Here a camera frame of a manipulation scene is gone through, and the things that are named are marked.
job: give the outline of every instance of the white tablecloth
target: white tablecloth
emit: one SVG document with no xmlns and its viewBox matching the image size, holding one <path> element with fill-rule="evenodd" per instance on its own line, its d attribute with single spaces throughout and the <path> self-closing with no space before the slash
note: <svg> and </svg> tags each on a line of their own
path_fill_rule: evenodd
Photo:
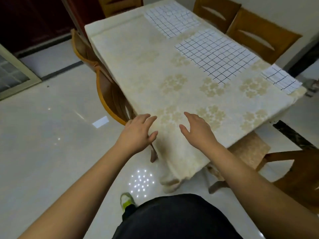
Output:
<svg viewBox="0 0 319 239">
<path fill-rule="evenodd" d="M 189 123 L 183 112 L 196 113 L 208 122 L 217 138 L 229 147 L 291 106 L 305 93 L 301 87 L 286 95 L 261 76 L 270 65 L 257 61 L 225 86 L 186 60 L 174 45 L 195 32 L 215 27 L 201 24 L 167 39 L 145 17 L 146 10 L 175 2 L 163 0 L 86 25 L 95 52 L 111 72 L 138 114 L 158 119 L 153 143 L 160 159 L 179 180 L 191 178 L 209 160 L 193 148 L 178 127 Z"/>
</svg>

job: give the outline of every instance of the grid sheet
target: grid sheet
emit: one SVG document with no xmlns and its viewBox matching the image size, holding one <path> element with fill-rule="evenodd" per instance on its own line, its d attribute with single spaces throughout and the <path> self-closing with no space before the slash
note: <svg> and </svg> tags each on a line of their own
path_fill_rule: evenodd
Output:
<svg viewBox="0 0 319 239">
<path fill-rule="evenodd" d="M 144 16 L 168 39 L 200 24 L 191 11 L 178 3 L 151 8 Z"/>
<path fill-rule="evenodd" d="M 268 69 L 262 71 L 262 76 L 266 80 L 271 81 L 275 86 L 283 90 L 288 95 L 302 85 L 301 82 L 291 77 L 287 72 L 282 70 L 276 64 L 273 64 Z"/>
<path fill-rule="evenodd" d="M 260 59 L 212 29 L 199 31 L 175 47 L 218 83 L 232 80 Z"/>
</svg>

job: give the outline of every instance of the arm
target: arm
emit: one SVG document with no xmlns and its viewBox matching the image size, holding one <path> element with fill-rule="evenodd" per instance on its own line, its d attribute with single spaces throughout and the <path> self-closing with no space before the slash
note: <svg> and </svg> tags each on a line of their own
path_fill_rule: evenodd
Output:
<svg viewBox="0 0 319 239">
<path fill-rule="evenodd" d="M 266 238 L 319 238 L 319 219 L 217 142 L 210 126 L 185 112 L 181 132 L 221 172 L 249 217 Z"/>
<path fill-rule="evenodd" d="M 139 115 L 130 120 L 115 145 L 54 202 L 19 239 L 79 239 L 89 229 L 106 193 L 120 170 L 143 151 L 158 132 L 148 137 L 156 117 Z"/>
</svg>

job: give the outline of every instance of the shoe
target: shoe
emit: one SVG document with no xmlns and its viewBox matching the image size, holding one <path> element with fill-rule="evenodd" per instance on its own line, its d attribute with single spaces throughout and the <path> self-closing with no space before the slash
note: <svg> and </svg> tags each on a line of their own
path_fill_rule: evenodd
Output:
<svg viewBox="0 0 319 239">
<path fill-rule="evenodd" d="M 129 205 L 135 205 L 136 206 L 133 197 L 131 196 L 130 193 L 127 193 L 127 192 L 121 194 L 120 203 L 121 203 L 121 207 L 122 207 L 123 212 L 125 211 L 125 208 L 127 206 L 129 206 Z"/>
</svg>

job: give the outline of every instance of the chair leg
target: chair leg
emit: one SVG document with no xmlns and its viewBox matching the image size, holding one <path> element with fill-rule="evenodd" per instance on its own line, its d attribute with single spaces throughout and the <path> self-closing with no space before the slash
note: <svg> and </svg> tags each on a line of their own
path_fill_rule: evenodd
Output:
<svg viewBox="0 0 319 239">
<path fill-rule="evenodd" d="M 211 187 L 208 188 L 208 192 L 210 194 L 213 194 L 213 193 L 215 193 L 217 190 L 219 190 L 221 188 L 229 188 L 229 185 L 227 184 L 226 181 L 217 181 Z"/>
<path fill-rule="evenodd" d="M 155 162 L 158 159 L 157 152 L 155 151 L 153 144 L 152 146 L 152 151 L 151 151 L 151 163 Z"/>
</svg>

